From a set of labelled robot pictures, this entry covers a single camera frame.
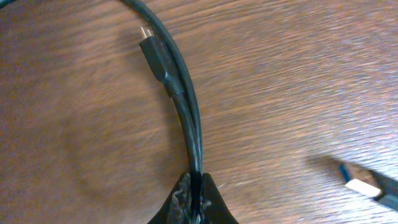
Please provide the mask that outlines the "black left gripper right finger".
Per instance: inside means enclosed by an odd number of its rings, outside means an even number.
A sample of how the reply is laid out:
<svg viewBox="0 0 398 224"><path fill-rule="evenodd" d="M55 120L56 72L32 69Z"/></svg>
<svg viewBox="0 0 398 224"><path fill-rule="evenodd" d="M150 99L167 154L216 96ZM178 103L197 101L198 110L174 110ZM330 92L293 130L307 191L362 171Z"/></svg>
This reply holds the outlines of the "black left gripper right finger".
<svg viewBox="0 0 398 224"><path fill-rule="evenodd" d="M238 224L226 206L220 191L209 173L199 174L197 186L197 223Z"/></svg>

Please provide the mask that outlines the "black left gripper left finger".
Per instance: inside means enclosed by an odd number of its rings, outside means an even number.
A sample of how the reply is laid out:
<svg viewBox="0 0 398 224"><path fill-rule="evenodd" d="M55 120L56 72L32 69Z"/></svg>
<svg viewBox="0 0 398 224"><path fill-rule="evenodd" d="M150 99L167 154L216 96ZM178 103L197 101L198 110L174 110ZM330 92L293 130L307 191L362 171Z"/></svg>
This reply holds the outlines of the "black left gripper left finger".
<svg viewBox="0 0 398 224"><path fill-rule="evenodd" d="M190 174L183 172L148 224L189 224L192 202L190 183Z"/></svg>

